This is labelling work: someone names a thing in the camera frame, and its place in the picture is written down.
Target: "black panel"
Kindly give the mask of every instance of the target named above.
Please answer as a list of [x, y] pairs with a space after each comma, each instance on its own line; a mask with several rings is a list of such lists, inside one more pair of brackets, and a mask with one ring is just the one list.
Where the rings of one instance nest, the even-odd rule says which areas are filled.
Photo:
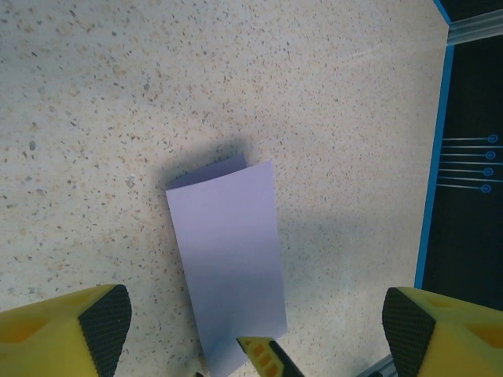
[[100, 377], [112, 377], [131, 322], [127, 289], [116, 285], [79, 316], [84, 338]]
[[443, 136], [423, 289], [503, 310], [503, 36], [455, 47]]
[[416, 377], [435, 330], [435, 319], [399, 289], [390, 288], [384, 299], [383, 327], [398, 375]]
[[503, 9], [503, 0], [440, 0], [451, 21]]

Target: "speckled floor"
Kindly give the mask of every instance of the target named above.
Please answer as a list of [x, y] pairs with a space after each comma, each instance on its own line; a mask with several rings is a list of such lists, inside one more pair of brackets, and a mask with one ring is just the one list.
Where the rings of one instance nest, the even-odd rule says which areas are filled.
[[275, 166], [281, 344], [362, 371], [413, 283], [446, 33], [431, 1], [4, 0], [0, 309], [124, 283], [117, 375], [194, 373], [164, 189], [243, 152]]

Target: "black rubber pad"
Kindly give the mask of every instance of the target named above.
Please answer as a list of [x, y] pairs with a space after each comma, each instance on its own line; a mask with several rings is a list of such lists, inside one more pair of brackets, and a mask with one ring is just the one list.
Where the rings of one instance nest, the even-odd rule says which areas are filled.
[[131, 322], [127, 289], [117, 285], [79, 316], [84, 338], [100, 377], [112, 377]]
[[389, 288], [383, 326], [398, 375], [416, 377], [435, 330], [435, 319], [399, 289]]

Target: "blue edge trim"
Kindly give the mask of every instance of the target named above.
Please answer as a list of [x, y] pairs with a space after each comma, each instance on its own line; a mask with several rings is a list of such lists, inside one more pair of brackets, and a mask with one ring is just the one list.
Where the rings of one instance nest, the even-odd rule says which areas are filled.
[[450, 18], [446, 12], [446, 9], [443, 7], [441, 0], [433, 0], [437, 8], [439, 9], [440, 14], [442, 14], [443, 19], [450, 25]]
[[426, 264], [426, 253], [428, 251], [428, 240], [430, 237], [431, 215], [433, 213], [433, 202], [435, 200], [435, 189], [437, 184], [437, 175], [439, 172], [440, 149], [442, 147], [443, 127], [446, 121], [447, 98], [449, 96], [450, 73], [453, 67], [453, 56], [454, 46], [447, 46], [446, 57], [443, 61], [439, 110], [437, 112], [433, 151], [431, 153], [430, 178], [428, 179], [428, 190], [426, 192], [426, 203], [424, 205], [423, 228], [421, 230], [419, 254], [417, 256], [416, 279], [414, 280], [415, 288], [422, 288], [423, 286], [424, 266]]

